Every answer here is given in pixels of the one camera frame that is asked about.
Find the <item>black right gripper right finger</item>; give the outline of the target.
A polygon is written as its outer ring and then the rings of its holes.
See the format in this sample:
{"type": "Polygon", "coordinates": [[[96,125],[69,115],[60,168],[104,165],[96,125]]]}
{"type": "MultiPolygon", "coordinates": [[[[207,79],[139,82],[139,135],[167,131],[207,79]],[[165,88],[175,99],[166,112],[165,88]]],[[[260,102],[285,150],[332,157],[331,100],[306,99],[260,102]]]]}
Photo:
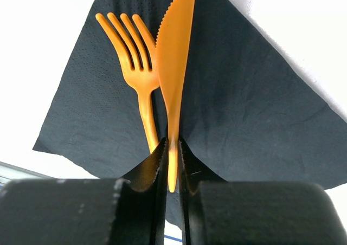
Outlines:
{"type": "Polygon", "coordinates": [[[317,184],[229,182],[178,144],[184,244],[346,244],[332,200],[317,184]]]}

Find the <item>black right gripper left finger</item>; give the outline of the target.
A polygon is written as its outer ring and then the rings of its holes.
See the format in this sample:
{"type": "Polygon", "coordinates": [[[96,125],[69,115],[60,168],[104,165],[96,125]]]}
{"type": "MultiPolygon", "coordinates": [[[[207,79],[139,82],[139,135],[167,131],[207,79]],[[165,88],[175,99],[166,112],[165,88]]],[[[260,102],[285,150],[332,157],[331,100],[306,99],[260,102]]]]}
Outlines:
{"type": "Polygon", "coordinates": [[[1,189],[1,244],[163,244],[168,140],[122,177],[20,179],[1,189]]]}

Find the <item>orange plastic fork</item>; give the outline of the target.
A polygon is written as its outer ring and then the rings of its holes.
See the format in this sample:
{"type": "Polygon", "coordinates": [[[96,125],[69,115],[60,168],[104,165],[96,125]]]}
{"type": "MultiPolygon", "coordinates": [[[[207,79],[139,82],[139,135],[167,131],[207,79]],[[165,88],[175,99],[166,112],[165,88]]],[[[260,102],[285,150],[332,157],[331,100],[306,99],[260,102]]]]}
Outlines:
{"type": "Polygon", "coordinates": [[[112,12],[106,17],[97,13],[95,18],[116,50],[125,82],[137,93],[147,144],[153,152],[158,145],[151,99],[152,92],[159,88],[155,40],[137,14],[129,19],[122,13],[117,19],[112,12]]]}

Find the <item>orange plastic knife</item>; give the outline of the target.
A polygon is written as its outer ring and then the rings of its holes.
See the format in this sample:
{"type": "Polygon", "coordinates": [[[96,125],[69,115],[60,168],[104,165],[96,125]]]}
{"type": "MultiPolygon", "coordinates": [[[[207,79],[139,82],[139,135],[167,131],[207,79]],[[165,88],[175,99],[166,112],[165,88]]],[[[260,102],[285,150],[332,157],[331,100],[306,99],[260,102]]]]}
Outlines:
{"type": "Polygon", "coordinates": [[[168,188],[174,192],[178,174],[178,135],[182,93],[195,0],[173,0],[158,30],[156,41],[159,84],[168,119],[168,188]]]}

